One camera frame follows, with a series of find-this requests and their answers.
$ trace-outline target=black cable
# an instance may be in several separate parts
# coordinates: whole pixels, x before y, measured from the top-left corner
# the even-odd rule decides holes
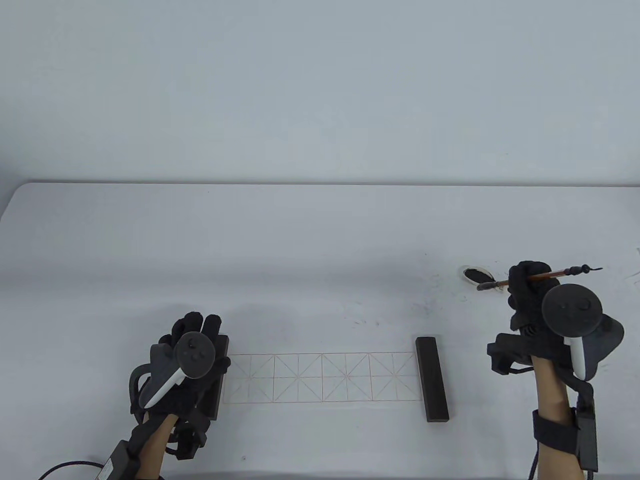
[[[533,458],[533,463],[531,464],[531,470],[529,471],[529,480],[533,480],[533,476],[536,474],[536,467],[538,466],[539,453],[540,453],[540,445],[538,444],[538,448],[536,449],[536,456]]]
[[[96,461],[86,461],[86,460],[66,461],[64,463],[59,463],[55,467],[52,467],[46,472],[44,472],[42,477],[40,477],[38,480],[44,480],[50,473],[55,472],[59,468],[70,467],[71,465],[89,465],[90,467],[97,467],[97,468],[104,467],[103,464],[98,463]]]

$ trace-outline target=black wrist strap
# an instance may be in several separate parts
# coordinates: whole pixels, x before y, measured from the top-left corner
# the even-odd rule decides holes
[[[155,415],[131,431],[127,451],[132,457],[137,458],[140,455],[146,442],[160,428],[166,417],[167,415]]]
[[[540,417],[537,410],[533,411],[533,436],[541,444],[553,450],[560,450],[576,455],[578,450],[578,428],[552,422]]]

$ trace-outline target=white table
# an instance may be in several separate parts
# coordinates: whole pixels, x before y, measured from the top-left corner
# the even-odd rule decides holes
[[[227,472],[525,477],[531,375],[491,372],[521,259],[575,277],[626,328],[593,384],[601,471],[640,472],[637,439],[640,189],[28,184],[0,222],[0,463],[35,478],[104,460],[133,427],[127,380],[190,310],[223,318],[232,354],[440,348],[451,420],[421,401],[222,404],[193,461],[164,476]],[[56,478],[86,479],[67,469]]]

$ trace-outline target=black glove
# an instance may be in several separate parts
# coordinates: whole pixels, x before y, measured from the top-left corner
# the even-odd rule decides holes
[[[551,267],[543,262],[525,261],[509,269],[508,303],[516,312],[511,317],[511,329],[520,330],[527,337],[553,334],[542,318],[542,300],[553,287],[560,285],[555,278],[528,281],[527,277],[547,273]]]
[[[158,343],[169,344],[174,348],[178,340],[187,332],[200,332],[206,335],[213,344],[220,331],[222,320],[217,315],[209,315],[202,323],[202,314],[190,312],[184,318],[178,320],[171,329],[171,334],[164,335]],[[211,385],[227,373],[231,364],[229,357],[218,358],[211,367],[211,370],[202,378],[185,378],[180,385],[176,385],[169,390],[158,403],[149,409],[150,413],[179,413],[190,412],[201,400],[204,392]]]

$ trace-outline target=white background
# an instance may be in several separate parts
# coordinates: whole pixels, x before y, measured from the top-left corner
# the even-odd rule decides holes
[[[522,479],[534,378],[491,371],[513,311],[458,268],[504,278],[526,258],[604,267],[563,281],[625,326],[593,385],[601,471],[636,474],[639,202],[638,188],[25,185],[0,222],[3,474],[104,461],[133,427],[131,370],[199,310],[222,317],[231,354],[411,351],[434,335],[451,420],[428,424],[419,401],[223,403],[166,478]]]
[[[0,6],[4,203],[26,179],[640,184],[637,1]]]

